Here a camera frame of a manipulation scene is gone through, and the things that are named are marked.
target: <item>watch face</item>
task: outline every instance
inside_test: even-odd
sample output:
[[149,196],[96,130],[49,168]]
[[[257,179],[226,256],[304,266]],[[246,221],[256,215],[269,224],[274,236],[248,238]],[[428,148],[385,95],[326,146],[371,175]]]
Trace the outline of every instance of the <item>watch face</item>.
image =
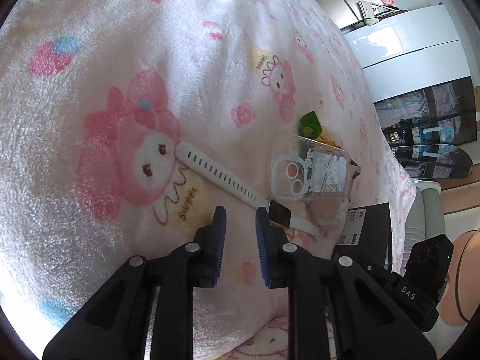
[[270,206],[268,207],[268,219],[272,222],[284,228],[289,228],[291,215],[292,213],[287,207],[282,206],[274,200],[270,201]]

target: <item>sticker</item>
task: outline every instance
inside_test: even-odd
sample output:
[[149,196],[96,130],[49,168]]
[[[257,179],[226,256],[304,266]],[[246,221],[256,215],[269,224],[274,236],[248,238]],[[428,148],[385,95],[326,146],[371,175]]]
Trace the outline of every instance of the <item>sticker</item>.
[[366,208],[349,210],[346,215],[345,226],[337,245],[358,245],[362,233],[363,221],[365,220]]
[[412,137],[414,144],[418,145],[422,142],[422,138],[420,138],[420,129],[418,127],[412,128]]
[[332,154],[309,150],[312,161],[310,192],[343,192],[347,178],[347,160]]
[[414,146],[413,147],[412,158],[418,158],[419,156],[420,156],[420,147],[419,146]]

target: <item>white watch strap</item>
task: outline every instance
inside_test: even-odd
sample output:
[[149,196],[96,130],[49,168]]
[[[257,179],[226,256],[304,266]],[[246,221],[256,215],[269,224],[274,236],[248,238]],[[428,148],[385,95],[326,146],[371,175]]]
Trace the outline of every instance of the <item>white watch strap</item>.
[[250,207],[254,209],[268,207],[267,200],[262,198],[251,186],[244,183],[188,142],[177,144],[175,155],[180,162],[190,169],[231,193],[236,198],[239,198]]
[[318,235],[318,226],[299,216],[292,215],[290,217],[290,227],[295,230],[304,231],[314,237]]

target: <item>fleece blanket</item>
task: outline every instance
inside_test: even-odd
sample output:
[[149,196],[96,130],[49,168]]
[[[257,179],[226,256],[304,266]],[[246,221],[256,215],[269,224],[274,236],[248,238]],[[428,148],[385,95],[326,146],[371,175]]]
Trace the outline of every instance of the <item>fleece blanket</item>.
[[[312,110],[362,168],[351,205],[390,203],[398,270],[415,188],[314,0],[19,0],[0,31],[0,291],[22,339],[40,356],[124,261],[189,242],[217,205],[222,276],[195,291],[195,357],[286,317],[286,290],[263,285],[254,210],[174,147],[190,142],[270,198],[273,138]],[[288,233],[329,258],[339,231]]]

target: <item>black box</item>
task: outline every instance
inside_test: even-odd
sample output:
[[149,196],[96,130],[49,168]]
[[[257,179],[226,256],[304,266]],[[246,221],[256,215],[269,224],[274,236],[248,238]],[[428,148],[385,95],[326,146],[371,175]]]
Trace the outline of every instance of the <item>black box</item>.
[[360,254],[392,272],[392,225],[388,203],[353,208],[347,213],[342,234],[333,249],[332,260],[340,256],[355,260]]

